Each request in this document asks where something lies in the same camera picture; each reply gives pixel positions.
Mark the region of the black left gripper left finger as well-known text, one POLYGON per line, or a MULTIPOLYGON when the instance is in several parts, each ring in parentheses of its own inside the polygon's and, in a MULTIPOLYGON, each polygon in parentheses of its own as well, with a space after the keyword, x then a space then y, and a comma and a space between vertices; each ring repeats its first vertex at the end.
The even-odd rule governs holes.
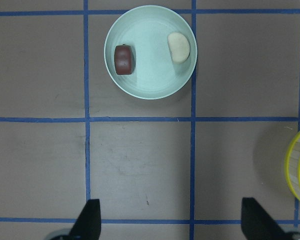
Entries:
POLYGON ((69 232, 71 240, 98 240, 101 235, 101 206, 99 199, 86 202, 69 232))

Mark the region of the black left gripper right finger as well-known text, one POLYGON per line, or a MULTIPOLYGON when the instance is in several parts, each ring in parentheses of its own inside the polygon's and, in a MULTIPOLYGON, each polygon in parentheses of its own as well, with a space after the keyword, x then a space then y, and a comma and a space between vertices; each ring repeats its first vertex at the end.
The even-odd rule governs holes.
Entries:
POLYGON ((247 240, 289 240, 287 234, 253 197, 241 201, 241 230, 247 240))

